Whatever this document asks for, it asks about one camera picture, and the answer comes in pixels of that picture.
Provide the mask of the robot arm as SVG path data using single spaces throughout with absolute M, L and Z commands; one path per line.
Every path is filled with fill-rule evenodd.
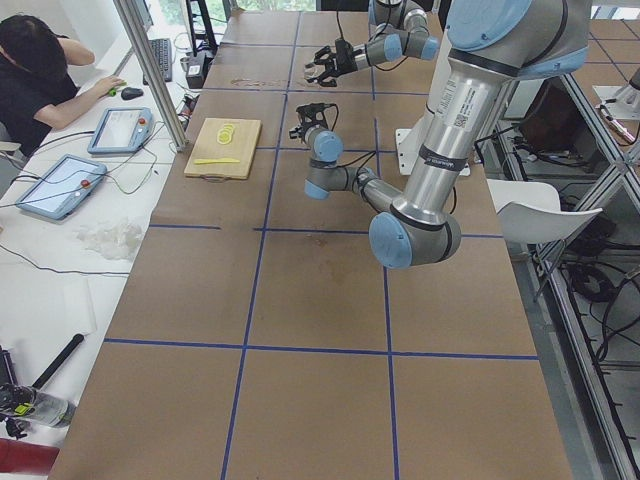
M 315 52 L 304 67 L 307 82 L 335 87 L 336 79 L 356 71 L 377 67 L 402 58 L 431 60 L 439 40 L 430 34 L 427 10 L 415 1 L 371 1 L 369 23 L 373 35 L 354 45 L 343 35 Z
M 374 37 L 360 45 L 337 39 L 319 50 L 315 82 L 332 86 L 347 73 L 403 57 L 438 60 L 447 73 L 439 96 L 418 123 L 417 149 L 403 189 L 370 169 L 340 162 L 341 138 L 328 126 L 325 105 L 296 110 L 289 135 L 310 151 L 306 194 L 359 195 L 376 212 L 369 243 L 388 268 L 438 263 L 451 257 L 461 229 L 445 205 L 502 86 L 556 77 L 585 62 L 591 5 L 587 1 L 455 1 L 444 28 L 448 48 L 429 33 L 425 10 L 413 1 L 373 1 Z

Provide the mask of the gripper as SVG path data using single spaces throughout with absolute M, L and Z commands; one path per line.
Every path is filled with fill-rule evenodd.
M 313 59 L 305 64 L 306 68 L 319 66 L 331 68 L 333 66 L 332 71 L 323 72 L 321 80 L 317 83 L 321 87 L 336 87 L 336 77 L 358 70 L 353 45 L 343 38 L 338 38 L 335 40 L 334 46 L 334 52 L 329 45 L 322 47 L 315 52 Z
M 316 129 L 328 129 L 328 123 L 324 111 L 334 108 L 335 103 L 311 103 L 300 105 L 296 108 L 298 114 L 298 125 L 289 130 L 289 138 L 291 140 L 306 141 L 308 134 Z

